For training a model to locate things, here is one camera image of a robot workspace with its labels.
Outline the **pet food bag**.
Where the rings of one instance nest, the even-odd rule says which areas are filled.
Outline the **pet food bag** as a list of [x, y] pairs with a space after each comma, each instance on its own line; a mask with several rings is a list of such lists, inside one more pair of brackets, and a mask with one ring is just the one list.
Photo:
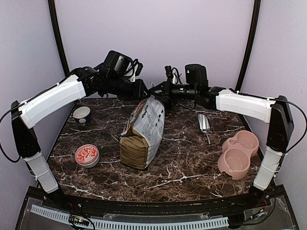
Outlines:
[[129, 116], [119, 141], [120, 161], [145, 170], [159, 149], [165, 123], [165, 107], [151, 95], [143, 99]]

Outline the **pink double pet bowl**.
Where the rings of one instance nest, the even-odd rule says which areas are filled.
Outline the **pink double pet bowl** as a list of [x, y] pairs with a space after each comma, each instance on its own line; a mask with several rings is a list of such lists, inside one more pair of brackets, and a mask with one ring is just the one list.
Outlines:
[[250, 169], [251, 158], [257, 155], [259, 140], [252, 132], [241, 130], [222, 144], [222, 155], [217, 165], [233, 180], [244, 178]]

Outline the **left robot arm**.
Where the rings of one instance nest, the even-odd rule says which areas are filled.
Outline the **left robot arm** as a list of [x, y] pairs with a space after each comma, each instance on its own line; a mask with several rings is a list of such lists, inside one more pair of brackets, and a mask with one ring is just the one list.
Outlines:
[[11, 104], [8, 112], [19, 158], [25, 160], [57, 209], [65, 208], [68, 199], [58, 191], [60, 186], [41, 153], [34, 127], [60, 108], [95, 93], [131, 100], [144, 98], [147, 93], [145, 84], [137, 78], [142, 69], [139, 60], [111, 50], [98, 66], [76, 68], [65, 79], [32, 98]]

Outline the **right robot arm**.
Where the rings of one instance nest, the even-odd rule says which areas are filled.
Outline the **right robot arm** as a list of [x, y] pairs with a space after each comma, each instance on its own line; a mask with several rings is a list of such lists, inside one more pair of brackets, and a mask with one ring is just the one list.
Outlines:
[[200, 64], [185, 66], [186, 84], [173, 83], [171, 66], [165, 66], [165, 73], [167, 80], [152, 87], [149, 92], [167, 103], [179, 99], [194, 100], [206, 109], [246, 115], [269, 124], [264, 159], [253, 182], [257, 189], [245, 196], [245, 204], [255, 208], [263, 201], [262, 191], [278, 173], [290, 150], [288, 145], [294, 130], [289, 107], [291, 102], [281, 95], [277, 98], [261, 97], [223, 87], [209, 87], [206, 68]]

